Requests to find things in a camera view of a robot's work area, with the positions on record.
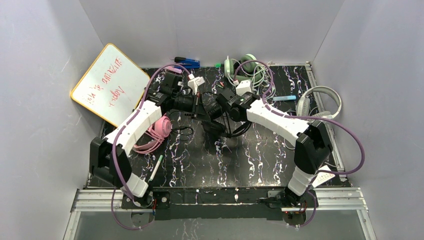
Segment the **green headphones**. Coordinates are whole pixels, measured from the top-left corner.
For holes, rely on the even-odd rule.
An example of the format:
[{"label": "green headphones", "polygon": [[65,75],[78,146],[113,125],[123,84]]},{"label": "green headphones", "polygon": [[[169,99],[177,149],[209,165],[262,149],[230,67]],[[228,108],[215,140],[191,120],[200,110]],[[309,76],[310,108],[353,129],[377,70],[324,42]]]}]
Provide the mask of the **green headphones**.
[{"label": "green headphones", "polygon": [[[241,57],[240,63],[244,63],[249,60],[256,60],[256,57],[252,54],[246,54]],[[243,76],[243,75],[236,75],[235,79],[234,77],[234,64],[235,61],[233,59],[230,59],[228,56],[226,57],[226,60],[224,61],[224,76],[229,80],[231,84],[233,82],[238,81],[239,83],[243,80],[252,80],[252,82],[259,81],[263,77],[263,73],[258,72],[254,76]],[[243,70],[248,73],[252,74],[255,71],[256,66],[258,65],[257,62],[249,62],[242,66]]]}]

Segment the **blue marker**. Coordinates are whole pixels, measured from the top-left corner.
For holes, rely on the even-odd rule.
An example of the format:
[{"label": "blue marker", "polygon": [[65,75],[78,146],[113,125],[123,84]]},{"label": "blue marker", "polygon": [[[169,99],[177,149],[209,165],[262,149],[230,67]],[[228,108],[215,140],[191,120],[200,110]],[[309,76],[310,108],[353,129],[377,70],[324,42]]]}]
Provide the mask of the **blue marker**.
[{"label": "blue marker", "polygon": [[290,95],[290,96],[275,96],[272,98],[274,102],[277,101],[290,101],[290,100],[296,100],[296,96]]},{"label": "blue marker", "polygon": [[176,56],[173,59],[174,62],[183,65],[186,69],[198,69],[200,68],[200,61],[194,59],[188,59],[185,57]]}]

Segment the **white connector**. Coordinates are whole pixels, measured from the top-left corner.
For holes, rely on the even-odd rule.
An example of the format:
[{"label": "white connector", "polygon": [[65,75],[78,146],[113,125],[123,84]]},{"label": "white connector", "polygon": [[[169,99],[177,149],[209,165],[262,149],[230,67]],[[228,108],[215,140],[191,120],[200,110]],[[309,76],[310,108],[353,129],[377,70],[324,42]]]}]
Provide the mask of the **white connector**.
[{"label": "white connector", "polygon": [[198,92],[200,85],[205,83],[205,79],[202,76],[197,76],[188,81],[187,85],[191,88],[191,93],[195,95]]},{"label": "white connector", "polygon": [[[318,170],[326,170],[326,171],[331,171],[329,166],[324,165],[322,167],[320,167]],[[318,173],[318,176],[316,176],[315,180],[312,183],[312,187],[316,188],[319,185],[327,182],[328,180],[334,178],[336,175],[332,174],[332,173],[327,173],[327,172],[320,172]]]},{"label": "white connector", "polygon": [[240,84],[235,88],[235,93],[239,96],[242,96],[247,92],[252,92],[251,83],[252,82],[250,80],[241,81]]}]

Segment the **pink headphones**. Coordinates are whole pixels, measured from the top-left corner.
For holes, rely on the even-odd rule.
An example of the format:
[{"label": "pink headphones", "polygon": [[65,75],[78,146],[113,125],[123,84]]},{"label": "pink headphones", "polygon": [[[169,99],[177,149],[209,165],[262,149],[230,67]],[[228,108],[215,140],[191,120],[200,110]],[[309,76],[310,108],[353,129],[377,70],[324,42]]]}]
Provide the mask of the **pink headphones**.
[{"label": "pink headphones", "polygon": [[153,140],[141,146],[135,144],[132,149],[134,152],[139,154],[149,154],[159,148],[159,146],[164,142],[165,138],[170,135],[171,130],[172,124],[169,117],[163,115],[146,131],[146,134],[152,137]]}]

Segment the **red handwriting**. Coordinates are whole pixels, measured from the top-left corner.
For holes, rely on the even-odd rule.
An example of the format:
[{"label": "red handwriting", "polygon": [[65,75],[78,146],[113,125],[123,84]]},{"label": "red handwriting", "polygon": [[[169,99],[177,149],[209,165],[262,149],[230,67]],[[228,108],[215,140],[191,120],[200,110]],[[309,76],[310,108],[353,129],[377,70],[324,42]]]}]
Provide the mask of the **red handwriting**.
[{"label": "red handwriting", "polygon": [[94,98],[96,97],[96,95],[94,93],[91,94],[87,94],[87,98],[85,99],[89,104],[93,105],[94,103]]},{"label": "red handwriting", "polygon": [[114,101],[118,100],[118,97],[121,94],[125,94],[125,91],[122,89],[121,86],[118,86],[119,89],[116,89],[115,91],[110,90],[110,93],[112,94],[112,100],[109,101],[109,107],[115,106],[115,104],[112,104]]},{"label": "red handwriting", "polygon": [[111,80],[112,75],[117,72],[117,70],[120,68],[120,66],[122,66],[122,62],[119,58],[116,58],[115,62],[111,63],[110,66],[109,66],[109,69],[106,70],[106,72],[104,73],[101,81],[105,84],[108,84],[108,82]]},{"label": "red handwriting", "polygon": [[98,90],[98,91],[100,91],[100,90],[103,90],[103,87],[101,87],[100,85],[94,85],[94,86],[91,86],[90,87],[91,89],[94,89],[94,90]]}]

